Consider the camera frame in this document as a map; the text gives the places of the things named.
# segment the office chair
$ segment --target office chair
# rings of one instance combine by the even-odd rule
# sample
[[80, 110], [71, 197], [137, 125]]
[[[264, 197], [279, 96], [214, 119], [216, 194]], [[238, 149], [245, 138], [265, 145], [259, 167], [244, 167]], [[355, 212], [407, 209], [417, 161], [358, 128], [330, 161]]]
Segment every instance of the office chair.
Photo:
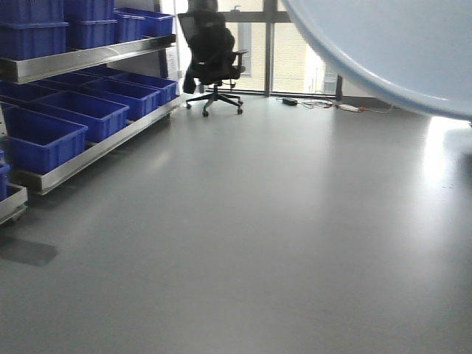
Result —
[[217, 0], [189, 0], [189, 9], [188, 12], [192, 11], [218, 11], [218, 1]]
[[220, 94], [218, 87], [223, 85], [223, 80], [231, 80], [230, 85], [234, 87], [232, 80], [239, 79], [244, 71], [243, 55], [248, 51], [233, 52], [235, 39], [226, 28], [226, 20], [220, 13], [192, 11], [178, 14], [178, 19], [192, 52], [192, 62], [187, 70], [186, 80], [197, 78], [202, 85], [213, 85], [211, 94], [187, 100], [187, 108], [191, 108], [190, 102], [208, 100], [203, 109], [204, 117], [208, 117], [208, 107], [214, 101], [221, 100], [237, 106], [237, 113], [242, 114], [241, 97]]

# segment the blue storage crate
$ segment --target blue storage crate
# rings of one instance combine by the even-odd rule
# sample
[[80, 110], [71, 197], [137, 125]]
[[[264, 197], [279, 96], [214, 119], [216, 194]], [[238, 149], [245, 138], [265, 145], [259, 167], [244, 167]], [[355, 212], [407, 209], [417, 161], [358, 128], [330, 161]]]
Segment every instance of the blue storage crate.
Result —
[[15, 168], [43, 175], [85, 150], [85, 125], [23, 108], [8, 110], [4, 118]]
[[145, 17], [144, 35], [150, 37], [162, 37], [172, 35], [173, 15], [166, 13], [155, 13], [153, 11], [131, 9], [130, 7], [120, 7], [117, 12], [127, 13]]
[[1, 0], [0, 22], [10, 24], [64, 22], [64, 0]]
[[115, 27], [115, 43], [137, 41], [142, 38], [144, 34], [144, 16], [115, 12], [114, 17], [118, 21]]
[[0, 57], [13, 60], [55, 55], [66, 51], [66, 22], [48, 24], [0, 23]]
[[86, 140], [101, 142], [126, 126], [129, 107], [85, 94], [63, 92], [38, 100], [32, 110], [86, 125]]
[[138, 85], [150, 86], [161, 91], [159, 105], [165, 105], [167, 102], [176, 98], [177, 82], [174, 80], [163, 79], [161, 77], [147, 76], [126, 72], [112, 77], [114, 80], [135, 83]]
[[108, 68], [106, 66], [92, 66], [90, 68], [76, 71], [79, 74], [87, 74], [96, 77], [112, 77], [114, 75], [122, 74], [123, 70]]
[[138, 120], [159, 106], [160, 92], [154, 88], [106, 79], [88, 84], [86, 88], [87, 94], [129, 105], [129, 120]]
[[67, 28], [67, 46], [89, 49], [113, 44], [116, 23], [117, 20], [71, 22]]
[[99, 80], [95, 76], [68, 72], [65, 74], [48, 77], [44, 80], [35, 81], [32, 84], [48, 87], [61, 91], [81, 91], [83, 85]]
[[57, 92], [57, 90], [38, 87], [29, 83], [16, 85], [14, 83], [6, 83], [4, 81], [0, 82], [0, 101], [21, 107], [28, 106], [28, 104], [34, 100], [37, 100], [38, 98], [42, 98], [50, 94], [57, 94]]
[[7, 196], [7, 173], [10, 171], [8, 164], [0, 162], [0, 201], [3, 201]]
[[15, 107], [17, 107], [17, 106], [0, 101], [0, 109], [1, 109], [2, 112], [5, 112], [7, 109], [11, 109], [11, 108], [15, 108]]
[[67, 21], [97, 21], [113, 18], [114, 0], [65, 0]]

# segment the stainless steel shelving rack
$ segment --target stainless steel shelving rack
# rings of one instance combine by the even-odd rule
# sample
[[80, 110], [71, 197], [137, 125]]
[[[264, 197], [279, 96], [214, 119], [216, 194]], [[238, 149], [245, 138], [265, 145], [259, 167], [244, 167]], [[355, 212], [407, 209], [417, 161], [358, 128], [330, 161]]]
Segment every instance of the stainless steel shelving rack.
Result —
[[170, 48], [175, 42], [176, 35], [166, 35], [29, 60], [17, 61], [0, 58], [0, 80], [12, 83], [29, 83], [90, 66], [156, 52], [160, 49]]
[[[113, 44], [93, 49], [77, 50], [49, 57], [29, 60], [8, 60], [0, 58], [0, 80], [13, 83], [29, 83], [66, 72], [88, 68], [118, 60], [133, 58], [161, 49], [170, 48], [176, 42], [175, 35], [158, 38], [145, 38], [140, 41]], [[9, 180], [9, 197], [0, 202], [0, 224], [15, 220], [26, 209], [26, 188], [33, 193], [45, 195], [64, 181], [94, 163], [113, 149], [131, 139], [170, 113], [184, 102], [181, 97], [159, 107], [136, 122], [128, 122], [126, 128], [118, 131], [106, 140], [88, 146], [79, 156], [59, 166], [46, 175], [38, 175], [23, 170], [12, 170]]]

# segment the cable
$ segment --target cable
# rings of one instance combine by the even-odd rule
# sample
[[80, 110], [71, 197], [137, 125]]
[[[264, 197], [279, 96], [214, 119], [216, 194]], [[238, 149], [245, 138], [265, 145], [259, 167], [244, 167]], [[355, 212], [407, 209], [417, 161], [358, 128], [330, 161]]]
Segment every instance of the cable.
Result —
[[334, 102], [328, 98], [326, 100], [305, 100], [302, 102], [302, 106], [309, 109], [313, 109], [315, 107], [331, 108], [334, 106]]
[[276, 100], [282, 101], [282, 103], [285, 105], [301, 105], [302, 107], [305, 107], [308, 109], [313, 109], [315, 107], [331, 108], [334, 106], [334, 102], [329, 100], [328, 98], [326, 100], [312, 99], [312, 100], [304, 100], [302, 102], [295, 100], [293, 98], [290, 98], [290, 97], [278, 97]]
[[370, 109], [370, 108], [365, 108], [365, 107], [363, 107], [363, 111], [369, 111], [369, 112], [374, 112], [374, 113], [379, 113], [379, 114], [388, 114], [393, 111], [393, 105], [390, 105], [390, 108], [385, 111], [377, 111], [375, 109]]

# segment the wall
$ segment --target wall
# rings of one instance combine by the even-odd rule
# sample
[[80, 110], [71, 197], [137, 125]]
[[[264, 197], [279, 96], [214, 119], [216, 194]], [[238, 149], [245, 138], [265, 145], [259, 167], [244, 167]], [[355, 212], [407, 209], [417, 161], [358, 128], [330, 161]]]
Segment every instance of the wall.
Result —
[[345, 79], [343, 79], [342, 93], [344, 96], [374, 97], [368, 92], [365, 92], [362, 88], [357, 87], [356, 85]]

